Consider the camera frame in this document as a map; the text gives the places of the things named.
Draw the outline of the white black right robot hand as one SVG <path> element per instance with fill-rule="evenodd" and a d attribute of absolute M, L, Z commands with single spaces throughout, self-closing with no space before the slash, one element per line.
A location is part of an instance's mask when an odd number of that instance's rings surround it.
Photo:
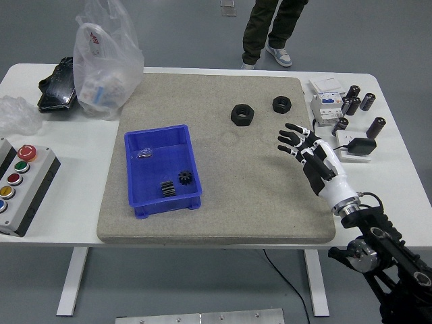
<path fill-rule="evenodd" d="M 279 132 L 277 148 L 301 165 L 313 192 L 325 199 L 333 214 L 346 208 L 358 209 L 360 199 L 348 183 L 348 176 L 330 144 L 313 131 L 286 123 Z"/>

